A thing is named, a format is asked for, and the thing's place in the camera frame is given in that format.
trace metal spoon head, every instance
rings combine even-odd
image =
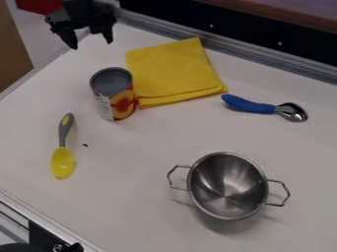
[[[276,106],[275,111],[285,119],[292,122],[305,122],[308,119],[304,109],[291,102]]]

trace blue spoon handle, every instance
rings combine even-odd
[[[237,110],[259,114],[272,114],[275,112],[275,106],[271,104],[252,102],[232,94],[223,94],[221,98],[226,104]]]

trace tin can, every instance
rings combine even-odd
[[[96,105],[102,118],[121,120],[136,109],[137,99],[133,91],[132,75],[122,68],[105,68],[90,79]]]

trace yellow spoon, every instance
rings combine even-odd
[[[58,126],[59,148],[51,157],[51,170],[57,179],[68,178],[75,169],[75,158],[70,149],[66,148],[66,139],[74,121],[74,115],[68,113],[62,118]]]

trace blue spoon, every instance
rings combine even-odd
[[[308,119],[304,109],[290,102],[281,105],[257,103],[232,94],[223,94],[222,100],[230,107],[244,112],[259,114],[276,113],[292,122],[304,122]]]

